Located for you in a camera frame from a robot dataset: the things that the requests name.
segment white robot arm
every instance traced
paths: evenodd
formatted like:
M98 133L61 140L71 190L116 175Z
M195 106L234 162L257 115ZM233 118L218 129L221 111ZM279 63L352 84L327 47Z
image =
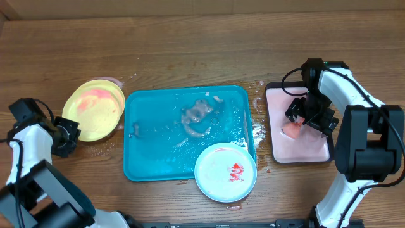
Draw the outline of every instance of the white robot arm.
M131 216L122 212L94 209L90 200L51 165L51 154L66 157L75 149L80 135L78 123L61 117L49 121L32 98L18 100L10 110L17 120L8 133L14 140L8 140L13 149L13 164L7 186L1 189L0 212L14 226L21 223L14 206L19 204L24 227L138 227ZM22 144L22 154L17 141ZM22 170L17 180L20 155ZM16 191L13 191L16 187L23 201L17 200ZM54 201L46 208L48 216L31 215L29 211L46 196Z
M345 68L333 68L333 70L347 75L350 79L358 82L353 78L352 73L349 69ZM372 97L368 92L366 92L361 85L359 85L362 90L369 95L370 99L378 106L384 105L380 100ZM336 106L340 113L344 113L346 106L348 105L362 105L364 107L371 107L371 105L365 101L364 97L352 86L352 84L342 78L341 76L329 72L322 71L318 84L319 91L328 97L332 103ZM337 173L333 184L324 199L316 206L316 217L319 224L323 227L337 227L341 215L349 204L350 200L354 197L357 190L361 187L369 186L372 184L377 184L373 180L357 180L355 182L348 182L344 174ZM342 227L347 227L349 225L349 219L359 205L360 201L365 197L366 193L369 191L365 190L364 194L360 194L348 213L346 214Z
M308 93L305 98L295 98L290 105L286 112L290 120L297 115L304 117L304 123L329 136L338 120L333 117L334 111L327 106L333 103L344 114L335 147L335 164L339 172L327 195L315 208L318 222L315 227L347 227L353 211L370 190L358 194L359 189L378 184L388 174L396 173L401 166L399 142L375 107L386 112L390 121L395 122L401 138L404 113L400 107L385 106L366 92L343 62L326 63L322 59L308 59L296 70L301 71ZM373 132L381 134L381 140L368 141L367 133Z

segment red sauce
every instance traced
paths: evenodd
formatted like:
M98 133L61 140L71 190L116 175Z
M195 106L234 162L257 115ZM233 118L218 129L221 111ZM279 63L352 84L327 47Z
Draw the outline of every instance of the red sauce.
M235 163L233 167L230 167L229 169L230 172L230 182L233 181L243 181L243 179L240 178L240 176L243 174L243 166L240 164Z

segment paper plate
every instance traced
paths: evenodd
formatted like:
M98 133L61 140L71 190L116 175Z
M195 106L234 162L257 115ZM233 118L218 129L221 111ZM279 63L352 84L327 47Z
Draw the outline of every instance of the paper plate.
M108 80L81 85L63 107L62 117L79 123L81 141L96 141L114 130L124 111L122 90Z
M244 148L227 142L206 148L197 159L194 174L200 190L221 203L246 197L257 178L252 156Z

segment food residue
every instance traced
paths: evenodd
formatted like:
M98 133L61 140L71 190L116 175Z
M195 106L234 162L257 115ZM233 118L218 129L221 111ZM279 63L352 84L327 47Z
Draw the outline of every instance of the food residue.
M240 176L243 174L243 166L241 164L237 164L235 163L235 165L233 165L233 167L230 167L229 169L230 172L230 182L233 181L243 181L243 179L240 178Z
M227 210L236 211L242 209L242 205L238 206L227 206Z

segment black mount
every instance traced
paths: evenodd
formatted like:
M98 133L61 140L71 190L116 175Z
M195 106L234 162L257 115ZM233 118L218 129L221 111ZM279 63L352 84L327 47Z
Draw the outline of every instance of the black mount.
M308 124L326 136L332 135L339 119L333 117L335 111L329 108L332 102L319 91L318 84L321 72L325 68L337 67L349 69L344 62L323 62L321 58L309 58L301 66L301 77L304 86L308 88L308 93L305 98L295 98L285 112L285 116L291 122L300 116L305 119L302 124Z
M8 139L12 139L15 134L25 127L39 124L52 137L51 153L53 155L65 158L76 148L80 135L77 122L56 117L54 123L52 123L32 98L21 98L10 105L9 109L17 123L8 132Z
M94 223L96 211L88 197L45 160L21 178L19 187L22 217L27 228L85 227ZM9 184L0 190L0 212L18 227L14 189L15 185ZM30 210L44 193L53 202L32 215Z
M404 111L396 105L383 105L401 138L404 135ZM380 140L367 140L368 129L380 134ZM374 108L347 106L335 147L335 164L347 181L382 182L401 166L402 150L394 132Z

